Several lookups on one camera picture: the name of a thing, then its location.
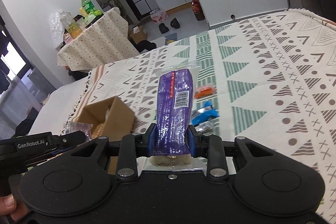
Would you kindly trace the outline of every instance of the green soda bottle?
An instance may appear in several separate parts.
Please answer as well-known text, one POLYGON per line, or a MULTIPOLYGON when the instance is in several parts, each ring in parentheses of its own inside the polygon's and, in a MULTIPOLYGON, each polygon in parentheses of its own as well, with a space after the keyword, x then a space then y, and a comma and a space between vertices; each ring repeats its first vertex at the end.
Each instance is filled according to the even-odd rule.
POLYGON ((91 0, 82 0, 82 7, 88 14, 96 10, 91 0))

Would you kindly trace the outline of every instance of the patterned tablecloth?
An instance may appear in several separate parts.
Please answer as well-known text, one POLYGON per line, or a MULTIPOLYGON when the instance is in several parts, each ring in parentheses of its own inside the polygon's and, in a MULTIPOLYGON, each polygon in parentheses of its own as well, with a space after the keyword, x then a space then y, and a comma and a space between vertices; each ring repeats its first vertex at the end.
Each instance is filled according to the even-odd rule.
POLYGON ((127 21, 120 16, 119 8, 112 8, 58 52, 58 66, 87 70, 137 56, 139 52, 127 36, 127 21))
POLYGON ((298 160, 322 175, 325 196, 318 209, 336 222, 336 28, 307 10, 246 19, 180 40, 89 75, 80 109, 118 95, 145 132, 156 111, 156 68, 200 61, 198 85, 213 83, 219 110, 215 133, 243 135, 298 160))

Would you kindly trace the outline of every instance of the purple snack package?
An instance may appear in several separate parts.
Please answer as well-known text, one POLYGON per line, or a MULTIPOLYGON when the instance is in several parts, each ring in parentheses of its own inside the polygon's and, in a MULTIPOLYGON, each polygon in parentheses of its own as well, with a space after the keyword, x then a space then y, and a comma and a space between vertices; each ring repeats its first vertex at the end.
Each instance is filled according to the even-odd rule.
POLYGON ((171 71, 160 77, 154 156, 190 154, 184 136, 189 125, 193 97, 193 77, 188 69, 171 71))

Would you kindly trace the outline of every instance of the cardboard box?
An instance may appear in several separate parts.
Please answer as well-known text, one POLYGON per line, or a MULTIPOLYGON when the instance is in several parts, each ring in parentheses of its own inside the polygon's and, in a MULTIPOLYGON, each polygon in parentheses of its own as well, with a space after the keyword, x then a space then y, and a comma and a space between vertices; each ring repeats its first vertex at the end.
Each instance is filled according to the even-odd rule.
POLYGON ((137 26, 134 29, 131 30, 130 37, 133 38, 135 43, 138 44, 140 41, 146 40, 148 38, 148 33, 146 32, 143 26, 137 26))
MULTIPOLYGON (((125 135, 133 132, 136 118, 134 112, 117 96, 114 96, 100 102, 86 105, 76 121, 92 124, 92 132, 99 124, 104 122, 105 125, 101 136, 107 136, 110 141, 120 141, 125 135)), ((115 173, 117 158, 118 157, 111 157, 109 174, 115 173)))

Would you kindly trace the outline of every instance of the finger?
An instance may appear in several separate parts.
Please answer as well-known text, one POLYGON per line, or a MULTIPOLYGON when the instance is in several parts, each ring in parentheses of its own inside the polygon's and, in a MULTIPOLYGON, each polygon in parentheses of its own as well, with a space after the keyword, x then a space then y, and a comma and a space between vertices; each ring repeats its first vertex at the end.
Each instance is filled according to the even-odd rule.
POLYGON ((14 221, 18 221, 21 218, 23 218, 27 213, 28 213, 28 210, 27 210, 25 204, 24 203, 19 203, 16 206, 16 210, 13 213, 11 213, 10 216, 14 221))
POLYGON ((16 209, 16 201, 12 194, 0 197, 0 216, 8 215, 16 209))

